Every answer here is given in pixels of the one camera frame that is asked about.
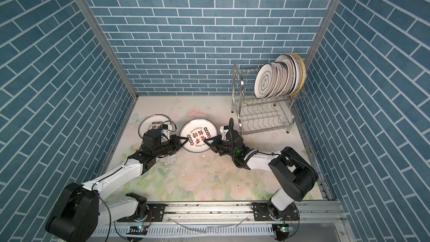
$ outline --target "brick wallpaper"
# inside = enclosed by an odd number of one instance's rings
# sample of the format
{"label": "brick wallpaper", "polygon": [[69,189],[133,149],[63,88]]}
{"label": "brick wallpaper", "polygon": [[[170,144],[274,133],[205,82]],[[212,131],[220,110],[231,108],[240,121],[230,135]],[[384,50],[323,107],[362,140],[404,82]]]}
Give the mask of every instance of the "brick wallpaper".
{"label": "brick wallpaper", "polygon": [[228,94],[233,64],[306,57],[330,0],[87,0],[139,94]]}
{"label": "brick wallpaper", "polygon": [[132,99],[73,0],[0,0],[0,241],[50,241],[63,187],[94,177]]}
{"label": "brick wallpaper", "polygon": [[358,241],[430,241],[430,0],[341,0],[299,112]]}

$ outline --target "plate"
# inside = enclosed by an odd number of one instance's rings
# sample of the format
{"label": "plate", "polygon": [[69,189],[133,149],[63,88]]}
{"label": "plate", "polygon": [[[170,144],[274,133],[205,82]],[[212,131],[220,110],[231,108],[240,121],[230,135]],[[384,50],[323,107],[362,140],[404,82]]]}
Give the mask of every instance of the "plate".
{"label": "plate", "polygon": [[295,78],[296,78],[296,67],[294,66],[294,61],[292,57],[287,56],[287,60],[284,61],[288,66],[288,82],[285,87],[285,90],[281,93],[281,95],[288,95],[294,88]]}
{"label": "plate", "polygon": [[293,59],[296,62],[296,66],[298,69],[298,75],[297,75],[297,79],[298,79],[298,87],[292,92],[291,95],[295,95],[297,94],[300,89],[302,88],[303,84],[304,84],[304,80],[306,78],[306,70],[304,67],[304,63],[303,60],[300,58],[300,56],[298,54],[290,54],[291,57],[293,57]]}
{"label": "plate", "polygon": [[209,148],[203,141],[218,135],[216,126],[206,119],[194,119],[187,122],[181,129],[179,136],[188,137],[184,148],[192,153],[202,153]]}
{"label": "plate", "polygon": [[267,94],[264,97],[268,97],[273,90],[275,89],[276,83],[278,82],[278,68],[275,63],[269,64],[272,67],[273,77],[272,77],[272,85],[270,85],[269,91],[267,91]]}
{"label": "plate", "polygon": [[255,78],[254,93],[256,98],[262,99],[272,85],[273,68],[270,64],[265,64]]}
{"label": "plate", "polygon": [[275,94],[278,93],[279,88],[281,87],[282,84],[282,78],[284,75],[284,71],[282,69],[282,65],[280,63],[274,63],[276,66],[276,72],[278,74],[277,80],[276,80],[276,84],[275,84],[275,88],[273,89],[273,91],[267,96],[267,97],[272,97]]}
{"label": "plate", "polygon": [[161,126],[161,124],[165,121],[170,121],[169,117],[156,114],[149,116],[145,120],[143,120],[138,128],[139,137],[143,139],[143,134],[148,132],[148,130],[156,129]]}
{"label": "plate", "polygon": [[285,87],[287,86],[287,82],[288,82],[288,78],[289,78],[287,64],[284,62],[280,62],[280,64],[282,66],[282,81],[281,81],[281,86],[279,87],[278,92],[274,95],[275,97],[282,94]]}
{"label": "plate", "polygon": [[298,86],[299,86],[299,81],[300,81],[300,77],[299,77],[299,75],[301,75],[301,73],[300,73],[300,71],[299,71],[299,67],[298,67],[298,64],[297,64],[297,62],[296,62],[296,60],[291,56],[291,55],[289,55],[288,54],[288,56],[290,56],[291,57],[291,62],[293,62],[293,67],[294,67],[294,69],[296,70],[296,72],[295,72],[295,76],[294,76],[294,83],[293,83],[293,85],[292,85],[292,88],[291,88],[291,91],[288,93],[288,95],[289,96],[291,96],[291,94],[298,88]]}

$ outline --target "wire rack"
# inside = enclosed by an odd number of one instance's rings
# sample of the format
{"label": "wire rack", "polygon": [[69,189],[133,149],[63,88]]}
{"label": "wire rack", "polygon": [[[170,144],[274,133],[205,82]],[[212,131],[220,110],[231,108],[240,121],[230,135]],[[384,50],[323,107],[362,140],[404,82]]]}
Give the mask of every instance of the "wire rack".
{"label": "wire rack", "polygon": [[290,111],[296,99],[306,97],[301,89],[293,97],[279,96],[257,99],[254,94],[255,78],[259,68],[233,67],[233,97],[231,112],[236,112],[240,134],[253,134],[284,129],[290,132],[294,115]]}

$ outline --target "plate with red text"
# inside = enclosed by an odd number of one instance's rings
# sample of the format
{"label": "plate with red text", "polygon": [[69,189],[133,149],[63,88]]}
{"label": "plate with red text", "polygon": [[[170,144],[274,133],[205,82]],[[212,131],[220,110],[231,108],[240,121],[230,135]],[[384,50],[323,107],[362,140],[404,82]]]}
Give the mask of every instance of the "plate with red text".
{"label": "plate with red text", "polygon": [[194,119],[187,122],[181,129],[179,136],[188,137],[188,142],[184,148],[192,153],[202,153],[207,151],[208,145],[204,143],[206,138],[216,137],[218,131],[216,126],[206,119]]}
{"label": "plate with red text", "polygon": [[139,125],[139,129],[138,129],[139,137],[143,139],[143,134],[145,134],[151,129],[157,129],[165,121],[170,121],[169,117],[161,114],[149,116],[148,118],[143,120]]}

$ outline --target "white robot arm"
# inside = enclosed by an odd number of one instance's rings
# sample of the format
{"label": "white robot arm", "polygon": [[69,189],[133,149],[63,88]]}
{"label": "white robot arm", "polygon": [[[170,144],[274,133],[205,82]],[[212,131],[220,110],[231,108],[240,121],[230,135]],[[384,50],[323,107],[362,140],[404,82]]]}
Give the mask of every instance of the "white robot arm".
{"label": "white robot arm", "polygon": [[171,130],[170,124],[163,124],[146,132],[141,147],[124,164],[82,185],[67,185],[47,219],[46,231],[68,242],[84,242],[96,229],[111,221],[125,217],[144,221],[149,212],[145,197],[131,192],[117,201],[104,199],[147,172],[157,157],[171,156],[182,148],[188,138],[170,137]]}
{"label": "white robot arm", "polygon": [[246,147],[239,133],[233,130],[233,118],[220,132],[221,135],[204,140],[215,153],[229,155],[238,168],[272,171],[281,184],[282,188],[267,202],[273,219],[282,219],[286,208],[294,201],[300,202],[318,180],[318,173],[290,147],[269,153]]}

